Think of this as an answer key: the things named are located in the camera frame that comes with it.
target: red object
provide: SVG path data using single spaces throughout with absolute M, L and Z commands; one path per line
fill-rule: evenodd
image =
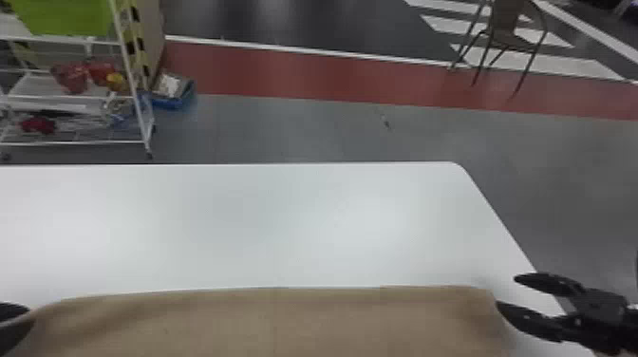
M 70 94 L 84 93 L 88 89 L 88 75 L 82 62 L 56 65 L 51 68 L 51 74 Z
M 115 65 L 105 60 L 88 60 L 86 61 L 86 67 L 88 68 L 88 74 L 90 74 L 93 83 L 99 86 L 107 86 L 108 81 L 106 77 L 116 72 Z
M 45 135 L 53 134 L 56 130 L 54 121 L 43 117 L 32 117 L 20 122 L 22 130 L 26 133 L 33 131 L 40 132 Z
M 168 41 L 164 68 L 200 94 L 300 98 L 638 121 L 638 85 L 492 68 L 474 70 Z

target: gray floor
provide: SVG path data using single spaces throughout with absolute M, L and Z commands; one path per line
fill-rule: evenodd
M 156 163 L 457 162 L 539 270 L 638 302 L 638 122 L 233 96 L 157 116 Z M 147 162 L 132 146 L 12 153 L 13 163 Z

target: green container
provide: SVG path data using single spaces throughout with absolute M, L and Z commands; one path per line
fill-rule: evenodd
M 113 15 L 108 0 L 9 0 L 34 35 L 105 36 Z

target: beige cloth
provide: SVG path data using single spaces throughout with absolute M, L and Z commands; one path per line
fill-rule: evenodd
M 10 357 L 498 357 L 493 296 L 463 287 L 180 291 L 35 311 Z

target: white floor line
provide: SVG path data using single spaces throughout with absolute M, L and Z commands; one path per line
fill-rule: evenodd
M 479 9 L 479 6 L 475 4 L 449 0 L 405 0 L 405 2 L 409 6 L 417 8 L 442 9 L 445 11 L 469 14 L 475 14 L 477 13 L 477 9 Z M 485 6 L 485 8 L 483 8 L 483 11 L 480 12 L 480 14 L 483 16 L 489 16 L 490 13 L 492 13 L 492 10 L 490 9 L 489 5 Z M 525 15 L 520 15 L 520 20 L 525 22 L 532 22 L 532 19 Z
M 453 49 L 458 49 L 459 45 L 451 45 Z M 465 56 L 465 60 L 472 66 L 477 66 L 485 47 L 473 47 Z M 485 61 L 487 66 L 490 61 L 499 53 L 499 49 L 490 49 Z M 494 68 L 523 70 L 527 65 L 530 55 L 507 51 L 494 64 Z M 624 78 L 616 72 L 600 64 L 598 61 L 552 56 L 547 54 L 537 54 L 532 64 L 532 72 L 559 74 L 563 76 L 601 78 L 612 81 L 623 81 Z
M 252 42 L 224 41 L 224 40 L 217 40 L 217 39 L 206 39 L 206 38 L 178 36 L 178 35 L 166 35 L 165 37 L 167 41 L 182 42 L 182 43 L 197 44 L 197 45 L 214 45 L 214 46 L 222 46 L 222 47 L 268 49 L 268 50 L 275 50 L 279 52 L 314 54 L 314 55 L 330 56 L 330 57 L 345 57 L 345 58 L 354 58 L 359 60 L 374 60 L 374 61 L 395 62 L 395 63 L 414 64 L 414 65 L 432 65 L 432 66 L 450 66 L 451 65 L 451 62 L 449 61 L 425 60 L 425 59 L 406 58 L 406 57 L 397 57 L 397 56 L 382 56 L 382 55 L 375 55 L 375 54 L 333 51 L 333 50 L 326 50 L 326 49 L 315 49 L 315 48 L 304 48 L 304 47 L 264 45 L 264 44 L 257 44 Z M 468 65 L 459 64 L 459 67 L 468 67 Z
M 465 20 L 457 20 L 457 19 L 449 19 L 445 17 L 438 16 L 427 16 L 422 15 L 421 18 L 425 20 L 425 22 L 432 27 L 434 30 L 438 32 L 446 32 L 446 33 L 455 33 L 455 34 L 465 34 L 467 29 L 470 27 L 471 22 Z M 482 29 L 485 29 L 486 24 L 477 23 L 474 27 L 474 33 L 479 33 Z M 516 34 L 527 41 L 537 42 L 540 39 L 542 34 L 541 30 L 533 29 L 533 28 L 517 28 Z M 553 33 L 548 33 L 547 37 L 545 37 L 544 45 L 552 45 L 557 47 L 566 47 L 573 48 L 572 44 L 563 40 L 562 38 L 556 36 Z
M 638 65 L 638 50 L 636 50 L 635 48 L 625 44 L 624 42 L 614 37 L 609 36 L 607 33 L 601 31 L 600 29 L 593 27 L 592 25 L 576 18 L 575 16 L 567 13 L 561 8 L 550 4 L 547 1 L 535 0 L 535 2 L 541 9 L 543 9 L 545 12 L 549 13 L 553 17 L 587 34 L 592 39 L 618 52 L 622 56 Z

